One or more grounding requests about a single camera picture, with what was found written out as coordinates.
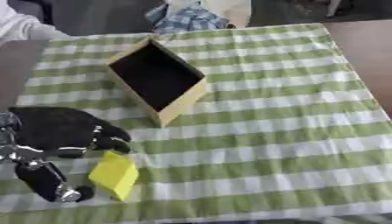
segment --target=gray floor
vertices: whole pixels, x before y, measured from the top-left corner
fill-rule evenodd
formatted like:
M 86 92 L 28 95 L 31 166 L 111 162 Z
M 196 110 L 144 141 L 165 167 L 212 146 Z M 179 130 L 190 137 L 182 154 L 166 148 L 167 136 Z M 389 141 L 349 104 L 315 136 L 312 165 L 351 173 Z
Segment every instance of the gray floor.
M 55 24 L 70 35 L 148 32 L 144 13 L 163 0 L 53 0 Z M 312 0 L 253 0 L 250 26 L 392 18 L 391 0 L 354 0 L 347 16 L 324 18 L 326 6 Z

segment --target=cardboard box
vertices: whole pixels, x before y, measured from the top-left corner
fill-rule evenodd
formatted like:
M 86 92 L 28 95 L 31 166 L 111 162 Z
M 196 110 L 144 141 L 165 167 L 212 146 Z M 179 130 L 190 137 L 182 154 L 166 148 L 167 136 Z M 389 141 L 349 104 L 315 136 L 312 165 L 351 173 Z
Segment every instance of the cardboard box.
M 150 38 L 118 53 L 106 64 L 113 81 L 160 127 L 207 92 L 203 73 Z
M 138 176 L 139 172 L 133 161 L 107 150 L 88 178 L 105 193 L 125 201 Z

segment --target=checkered tablecloth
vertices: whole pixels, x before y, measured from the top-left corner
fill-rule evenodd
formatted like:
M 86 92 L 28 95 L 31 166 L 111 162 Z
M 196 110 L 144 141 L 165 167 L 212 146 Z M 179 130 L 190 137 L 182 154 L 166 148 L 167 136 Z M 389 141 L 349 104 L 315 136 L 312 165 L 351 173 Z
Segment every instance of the checkered tablecloth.
M 266 220 L 392 212 L 392 126 L 322 24 L 153 36 L 209 94 L 167 128 L 102 62 L 150 34 L 53 41 L 18 105 L 83 109 L 129 131 L 140 178 L 126 203 L 46 203 L 0 169 L 0 223 Z M 101 154 L 56 160 L 74 184 Z

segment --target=robotic hand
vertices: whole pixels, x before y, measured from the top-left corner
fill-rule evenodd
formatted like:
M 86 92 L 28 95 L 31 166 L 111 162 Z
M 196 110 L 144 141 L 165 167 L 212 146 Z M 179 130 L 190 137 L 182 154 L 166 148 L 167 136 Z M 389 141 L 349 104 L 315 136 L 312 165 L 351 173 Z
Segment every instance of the robotic hand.
M 0 113 L 0 160 L 15 162 L 15 173 L 48 201 L 91 199 L 93 189 L 73 189 L 48 157 L 81 158 L 88 150 L 129 153 L 130 136 L 109 122 L 71 108 L 10 108 Z

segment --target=open box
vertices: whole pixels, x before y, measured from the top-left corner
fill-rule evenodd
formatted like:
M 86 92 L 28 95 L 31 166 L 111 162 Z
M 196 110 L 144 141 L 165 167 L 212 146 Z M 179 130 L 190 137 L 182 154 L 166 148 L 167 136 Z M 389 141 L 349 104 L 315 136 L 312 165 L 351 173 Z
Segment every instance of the open box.
M 174 52 L 147 38 L 106 61 L 113 81 L 160 127 L 207 92 L 207 79 Z

